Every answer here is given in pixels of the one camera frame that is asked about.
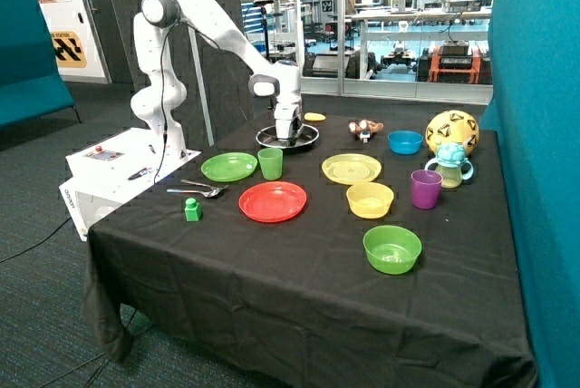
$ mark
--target gray carpet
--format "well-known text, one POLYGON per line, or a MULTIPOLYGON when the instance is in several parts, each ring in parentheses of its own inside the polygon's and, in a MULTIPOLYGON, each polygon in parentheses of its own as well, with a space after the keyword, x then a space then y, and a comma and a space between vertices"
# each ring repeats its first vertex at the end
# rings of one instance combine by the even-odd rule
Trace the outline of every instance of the gray carpet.
MULTIPOLYGON (((73 110, 63 110, 0 131, 0 260, 41 242, 68 218, 58 190, 71 177, 66 155, 129 127, 143 127, 131 113, 131 90, 126 85, 67 86, 83 124, 77 122, 73 110)), ((255 106, 256 114, 265 112, 267 102, 256 100, 255 106)), ((465 105, 453 108, 476 118, 485 110, 465 105)), ((375 121, 388 116, 426 125, 432 116, 448 109, 444 103, 304 97, 306 112, 375 121)), ((102 366, 101 352, 80 317, 85 250, 68 221, 42 245, 0 264, 0 386, 85 386, 102 366)), ((125 321, 132 313, 132 308, 122 308, 125 321)), ((130 330, 142 334, 129 359, 104 365, 92 386, 285 386, 265 375, 241 371, 196 344, 163 334, 140 313, 130 330)))

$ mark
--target orange machine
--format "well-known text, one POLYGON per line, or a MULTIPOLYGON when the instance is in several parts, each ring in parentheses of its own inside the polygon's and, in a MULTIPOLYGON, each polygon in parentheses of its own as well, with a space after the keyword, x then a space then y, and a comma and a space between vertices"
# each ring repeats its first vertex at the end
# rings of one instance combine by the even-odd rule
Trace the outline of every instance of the orange machine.
POLYGON ((482 53, 478 46, 464 41, 446 41, 431 51, 423 51, 418 62, 420 82, 481 82, 482 53))
POLYGON ((429 82, 465 82, 478 84, 481 70, 479 48, 450 51, 448 44, 436 46, 431 58, 429 82))

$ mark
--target teal partition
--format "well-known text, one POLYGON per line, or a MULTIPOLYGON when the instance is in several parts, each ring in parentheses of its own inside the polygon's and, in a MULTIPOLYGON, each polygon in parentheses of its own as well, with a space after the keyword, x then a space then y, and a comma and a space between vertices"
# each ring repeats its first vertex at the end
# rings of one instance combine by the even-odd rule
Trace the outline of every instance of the teal partition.
POLYGON ((580 9, 577 0, 494 0, 498 130, 539 386, 580 386, 580 9))
POLYGON ((37 0, 0 0, 0 128, 73 107, 37 0))

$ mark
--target yellow and black sign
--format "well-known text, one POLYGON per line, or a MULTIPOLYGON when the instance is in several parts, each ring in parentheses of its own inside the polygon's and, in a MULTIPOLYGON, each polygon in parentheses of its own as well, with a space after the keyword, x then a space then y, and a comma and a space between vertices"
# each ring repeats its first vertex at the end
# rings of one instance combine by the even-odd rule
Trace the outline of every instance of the yellow and black sign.
POLYGON ((85 68, 87 59, 82 51, 81 39, 75 32, 54 32, 54 55, 59 68, 85 68))

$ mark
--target red plate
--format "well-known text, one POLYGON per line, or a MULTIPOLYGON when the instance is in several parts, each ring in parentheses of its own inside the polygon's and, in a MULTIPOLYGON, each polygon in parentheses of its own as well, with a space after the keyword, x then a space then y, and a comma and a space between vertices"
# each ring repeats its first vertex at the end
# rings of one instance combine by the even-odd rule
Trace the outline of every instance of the red plate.
POLYGON ((239 207, 258 222, 281 222, 297 215, 306 204, 306 192, 295 184, 270 181, 244 192, 239 207))

